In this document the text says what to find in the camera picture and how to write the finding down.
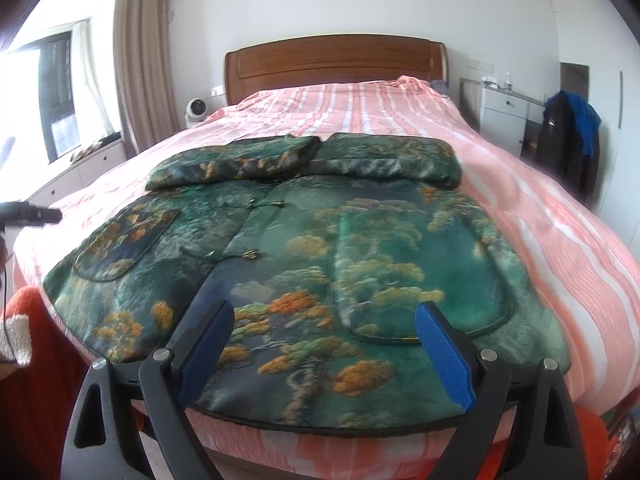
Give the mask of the white wardrobe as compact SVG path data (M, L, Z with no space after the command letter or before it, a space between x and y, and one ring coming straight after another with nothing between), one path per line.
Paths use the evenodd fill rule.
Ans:
M589 67L602 119L591 210L639 255L639 44L608 0L551 0L560 60Z

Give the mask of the brown wooden headboard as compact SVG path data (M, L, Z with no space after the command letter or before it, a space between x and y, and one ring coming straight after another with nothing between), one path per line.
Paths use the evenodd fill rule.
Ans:
M404 36L320 35L256 44L224 57L224 92L230 105L262 90L400 76L448 81L446 46Z

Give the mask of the dark jacket on chair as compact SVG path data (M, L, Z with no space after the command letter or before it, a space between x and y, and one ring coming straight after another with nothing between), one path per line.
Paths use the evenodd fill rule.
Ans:
M535 165L552 177L575 200L585 205L596 187L600 162L598 133L593 158L582 154L582 138L575 128L574 114L561 98L547 110L538 136Z

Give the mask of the colourful patterned box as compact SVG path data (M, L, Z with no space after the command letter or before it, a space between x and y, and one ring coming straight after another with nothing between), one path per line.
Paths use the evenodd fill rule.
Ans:
M615 469L620 466L625 455L631 450L639 437L639 401L620 402L603 416L608 430L608 458L603 478L611 479Z

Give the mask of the pink striped bed cover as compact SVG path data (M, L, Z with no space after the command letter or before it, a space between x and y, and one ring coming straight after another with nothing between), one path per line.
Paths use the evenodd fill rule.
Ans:
M559 320L570 352L560 370L570 397L602 415L639 390L639 266L625 244L556 182L482 139L449 98L403 76L360 84L261 91L160 142L58 200L62 220L17 237L25 281L41 288L52 320L84 360L104 358L66 328L43 287L48 273L92 232L141 197L151 170L192 148L272 136L337 133L416 136L448 143L460 185L487 212L526 267L541 304ZM448 443L450 424L387 434L318 434L188 416L210 455L317 479L408 479Z

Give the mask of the orange fuzzy sleeve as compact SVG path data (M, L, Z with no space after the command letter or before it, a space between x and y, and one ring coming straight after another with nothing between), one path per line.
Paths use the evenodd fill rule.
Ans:
M8 315L26 318L32 359L25 367L1 367L1 477L57 479L87 364L50 317L38 288L19 289Z

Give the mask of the beige curtain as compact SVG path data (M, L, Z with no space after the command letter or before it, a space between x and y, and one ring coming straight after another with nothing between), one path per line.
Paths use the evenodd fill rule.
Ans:
M114 69L128 157L179 130L172 86L169 0L115 0Z

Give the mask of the green patterned silk jacket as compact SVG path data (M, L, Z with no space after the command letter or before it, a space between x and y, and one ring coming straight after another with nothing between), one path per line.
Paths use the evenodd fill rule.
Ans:
M555 314L452 147L416 136L272 136L192 148L46 276L66 328L113 362L192 307L235 322L193 407L240 424L387 434L460 414L413 319L431 301L478 346L570 367Z

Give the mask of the white window cabinet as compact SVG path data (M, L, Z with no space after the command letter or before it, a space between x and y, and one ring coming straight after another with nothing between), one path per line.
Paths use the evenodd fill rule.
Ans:
M29 194L27 200L37 206L50 206L63 197L86 188L126 160L122 140L106 144L78 162L59 159L49 167L47 179Z

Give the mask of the white dresser with drawers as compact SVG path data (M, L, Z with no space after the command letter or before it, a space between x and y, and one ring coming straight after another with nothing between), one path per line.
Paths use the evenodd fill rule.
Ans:
M544 107L532 98L461 78L459 110L472 129L503 151L522 157L536 150Z

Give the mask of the blue garment on chair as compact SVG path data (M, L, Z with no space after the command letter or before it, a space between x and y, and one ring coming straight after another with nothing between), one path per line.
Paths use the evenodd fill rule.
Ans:
M548 110L550 106L564 98L574 114L575 128L582 138L582 154L593 158L596 154L598 133L602 122L596 110L579 94L561 90L544 102Z

